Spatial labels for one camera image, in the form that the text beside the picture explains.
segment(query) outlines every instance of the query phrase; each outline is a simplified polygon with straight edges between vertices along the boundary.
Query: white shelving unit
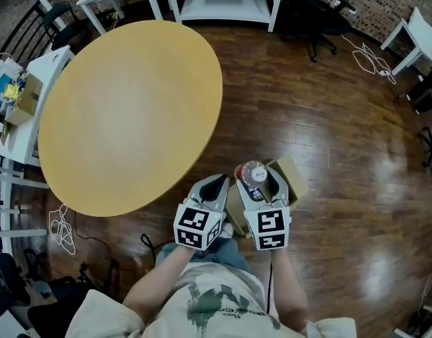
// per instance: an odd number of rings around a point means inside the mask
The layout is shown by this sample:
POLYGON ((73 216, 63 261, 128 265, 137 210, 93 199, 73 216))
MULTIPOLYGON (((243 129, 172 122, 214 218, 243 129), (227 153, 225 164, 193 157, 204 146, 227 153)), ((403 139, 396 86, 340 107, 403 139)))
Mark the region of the white shelving unit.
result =
POLYGON ((274 0, 272 10, 267 0, 185 0, 179 9, 177 0, 168 0, 175 20, 244 20, 267 23, 268 32, 274 30, 281 0, 274 0))

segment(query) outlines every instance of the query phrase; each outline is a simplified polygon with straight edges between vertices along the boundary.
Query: round table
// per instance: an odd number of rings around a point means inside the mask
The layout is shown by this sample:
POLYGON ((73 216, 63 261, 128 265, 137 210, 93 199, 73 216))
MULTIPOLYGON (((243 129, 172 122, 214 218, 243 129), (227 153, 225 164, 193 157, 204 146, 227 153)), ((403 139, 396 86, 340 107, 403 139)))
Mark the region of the round table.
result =
POLYGON ((39 158, 53 193, 92 216, 173 187, 215 129, 222 73, 209 43, 168 21, 110 31, 69 63, 44 104, 39 158))

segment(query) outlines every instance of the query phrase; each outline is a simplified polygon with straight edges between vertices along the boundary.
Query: t-shirt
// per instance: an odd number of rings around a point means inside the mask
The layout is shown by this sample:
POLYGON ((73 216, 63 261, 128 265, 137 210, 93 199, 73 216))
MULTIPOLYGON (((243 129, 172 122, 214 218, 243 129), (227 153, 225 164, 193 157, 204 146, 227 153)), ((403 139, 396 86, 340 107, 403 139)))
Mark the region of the t-shirt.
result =
POLYGON ((189 263, 153 322, 91 290, 66 338, 289 337, 356 338, 350 318, 308 323, 297 333, 265 313, 265 292, 253 275, 227 265, 189 263))

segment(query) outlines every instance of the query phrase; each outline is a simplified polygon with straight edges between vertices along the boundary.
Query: person's left arm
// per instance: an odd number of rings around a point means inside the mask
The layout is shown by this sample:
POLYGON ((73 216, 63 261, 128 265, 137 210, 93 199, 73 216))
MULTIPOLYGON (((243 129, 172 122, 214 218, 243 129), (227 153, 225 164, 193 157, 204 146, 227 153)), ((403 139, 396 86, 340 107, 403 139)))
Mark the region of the person's left arm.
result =
POLYGON ((163 305, 194 252, 194 249, 178 246, 158 267, 144 275, 130 289, 122 304, 147 323, 163 305))

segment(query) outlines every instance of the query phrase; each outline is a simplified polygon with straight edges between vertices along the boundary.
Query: person's right arm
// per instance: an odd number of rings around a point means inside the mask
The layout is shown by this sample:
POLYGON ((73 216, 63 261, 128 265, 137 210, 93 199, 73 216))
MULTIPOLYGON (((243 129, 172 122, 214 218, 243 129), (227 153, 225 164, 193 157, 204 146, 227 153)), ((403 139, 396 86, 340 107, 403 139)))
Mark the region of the person's right arm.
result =
POLYGON ((274 302, 280 323, 300 332, 310 320, 307 295, 299 284, 286 249, 271 251, 274 302))

